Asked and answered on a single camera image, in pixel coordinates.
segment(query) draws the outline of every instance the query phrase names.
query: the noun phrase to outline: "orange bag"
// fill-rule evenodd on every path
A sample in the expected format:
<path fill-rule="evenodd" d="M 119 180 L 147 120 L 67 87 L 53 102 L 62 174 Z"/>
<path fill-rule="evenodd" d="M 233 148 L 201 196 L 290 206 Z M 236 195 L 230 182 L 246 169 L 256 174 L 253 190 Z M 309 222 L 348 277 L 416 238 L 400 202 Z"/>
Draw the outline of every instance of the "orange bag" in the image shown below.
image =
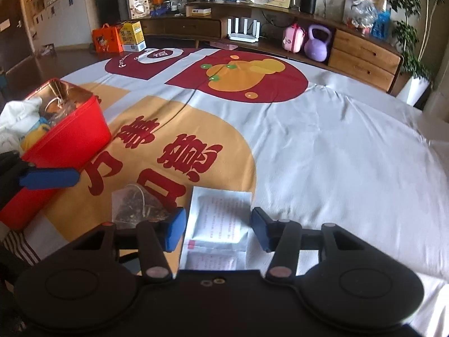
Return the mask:
<path fill-rule="evenodd" d="M 92 40 L 97 53 L 120 53 L 123 47 L 120 42 L 119 27 L 104 24 L 102 28 L 92 31 Z"/>

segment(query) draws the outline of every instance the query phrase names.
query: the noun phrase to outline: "orange dot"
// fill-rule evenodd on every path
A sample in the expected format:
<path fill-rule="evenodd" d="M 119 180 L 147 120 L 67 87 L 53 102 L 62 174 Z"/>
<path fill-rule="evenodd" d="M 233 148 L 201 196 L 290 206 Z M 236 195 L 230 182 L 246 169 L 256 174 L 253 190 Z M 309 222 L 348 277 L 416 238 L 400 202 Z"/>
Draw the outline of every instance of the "orange dot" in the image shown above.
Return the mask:
<path fill-rule="evenodd" d="M 259 95 L 255 92 L 247 92 L 245 96 L 249 99 L 257 99 L 259 97 Z"/>

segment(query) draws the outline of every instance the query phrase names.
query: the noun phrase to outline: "purple kettlebell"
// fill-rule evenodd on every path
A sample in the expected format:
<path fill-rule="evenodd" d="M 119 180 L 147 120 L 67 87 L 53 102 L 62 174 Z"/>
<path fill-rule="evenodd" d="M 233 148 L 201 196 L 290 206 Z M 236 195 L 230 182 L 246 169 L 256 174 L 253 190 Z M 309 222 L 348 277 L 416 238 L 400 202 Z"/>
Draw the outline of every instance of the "purple kettlebell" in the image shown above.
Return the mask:
<path fill-rule="evenodd" d="M 316 39 L 313 36 L 314 29 L 322 30 L 323 32 L 327 33 L 327 40 L 325 42 L 322 42 L 321 40 Z M 306 53 L 306 56 L 312 60 L 315 60 L 316 62 L 324 62 L 327 58 L 327 46 L 331 42 L 331 38 L 332 33 L 325 26 L 311 25 L 309 27 L 309 40 L 304 46 L 304 52 Z"/>

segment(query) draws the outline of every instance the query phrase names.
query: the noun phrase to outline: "wooden drawer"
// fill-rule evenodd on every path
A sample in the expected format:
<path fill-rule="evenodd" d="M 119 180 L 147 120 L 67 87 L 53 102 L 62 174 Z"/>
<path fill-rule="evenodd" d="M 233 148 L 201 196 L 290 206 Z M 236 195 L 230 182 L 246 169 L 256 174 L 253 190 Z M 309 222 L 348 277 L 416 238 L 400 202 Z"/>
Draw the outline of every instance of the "wooden drawer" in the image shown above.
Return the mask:
<path fill-rule="evenodd" d="M 222 21 L 204 18 L 172 17 L 141 20 L 144 35 L 176 35 L 187 38 L 204 37 L 221 39 L 226 35 Z"/>
<path fill-rule="evenodd" d="M 349 77 L 388 91 L 394 75 L 365 60 L 332 48 L 329 67 Z"/>
<path fill-rule="evenodd" d="M 337 30 L 333 48 L 362 58 L 392 74 L 396 73 L 400 64 L 400 57 L 396 54 L 342 30 Z"/>

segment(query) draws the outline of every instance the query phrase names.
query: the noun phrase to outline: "kettlebell handle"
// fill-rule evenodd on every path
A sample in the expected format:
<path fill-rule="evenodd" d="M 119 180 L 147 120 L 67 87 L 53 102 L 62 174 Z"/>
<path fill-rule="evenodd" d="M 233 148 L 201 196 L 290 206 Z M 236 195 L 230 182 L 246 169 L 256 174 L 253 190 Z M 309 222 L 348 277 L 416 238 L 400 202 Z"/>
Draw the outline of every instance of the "kettlebell handle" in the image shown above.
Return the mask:
<path fill-rule="evenodd" d="M 329 43 L 331 42 L 331 39 L 332 39 L 331 31 L 329 29 L 327 29 L 325 26 L 322 26 L 322 25 L 311 25 L 311 26 L 309 26 L 309 39 L 316 39 L 313 36 L 313 30 L 314 29 L 321 30 L 321 31 L 327 33 L 327 40 L 324 42 L 324 44 L 326 46 L 329 45 Z"/>

